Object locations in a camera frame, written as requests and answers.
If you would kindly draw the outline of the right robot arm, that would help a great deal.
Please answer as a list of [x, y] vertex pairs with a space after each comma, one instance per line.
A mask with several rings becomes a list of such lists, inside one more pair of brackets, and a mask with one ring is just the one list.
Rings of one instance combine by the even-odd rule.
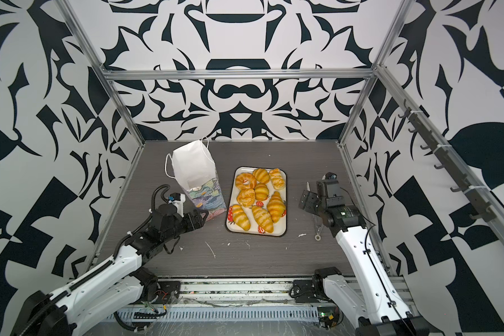
[[347, 204], [348, 191], [334, 173], [317, 181], [316, 192], [304, 190], [299, 208], [319, 217], [342, 248], [354, 271], [355, 291], [335, 267], [318, 269], [312, 277], [315, 298], [336, 305], [356, 335], [429, 335], [430, 326], [414, 315], [392, 284], [370, 238], [371, 223], [355, 204]]

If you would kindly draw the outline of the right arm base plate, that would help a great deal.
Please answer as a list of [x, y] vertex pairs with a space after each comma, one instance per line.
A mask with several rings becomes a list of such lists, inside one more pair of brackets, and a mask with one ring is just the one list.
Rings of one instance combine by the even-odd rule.
[[311, 280], [294, 280], [288, 295], [296, 303], [318, 303], [319, 299], [315, 296], [315, 289]]

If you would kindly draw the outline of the white floral paper bag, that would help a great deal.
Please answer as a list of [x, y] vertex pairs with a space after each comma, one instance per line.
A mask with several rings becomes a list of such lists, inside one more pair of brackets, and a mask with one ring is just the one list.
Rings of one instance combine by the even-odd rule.
[[227, 210], [218, 180], [216, 164], [203, 140], [195, 140], [168, 153], [165, 166], [172, 166], [167, 177], [176, 180], [196, 208], [207, 211], [207, 219]]

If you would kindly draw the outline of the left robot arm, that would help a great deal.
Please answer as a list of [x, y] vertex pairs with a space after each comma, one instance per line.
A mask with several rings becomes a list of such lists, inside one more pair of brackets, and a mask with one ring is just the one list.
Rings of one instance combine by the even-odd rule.
[[84, 335], [124, 306], [151, 302], [158, 277], [145, 265], [170, 241], [202, 228], [209, 213], [184, 213], [176, 204], [161, 204], [113, 254], [78, 279], [49, 294], [41, 291], [23, 304], [12, 335]]

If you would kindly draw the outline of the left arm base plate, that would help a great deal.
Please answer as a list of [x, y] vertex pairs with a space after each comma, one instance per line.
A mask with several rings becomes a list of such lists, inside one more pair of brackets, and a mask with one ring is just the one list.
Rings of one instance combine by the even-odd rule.
[[156, 305], [172, 304], [179, 299], [180, 291], [180, 281], [159, 281], [153, 289], [150, 289], [148, 292], [147, 301]]

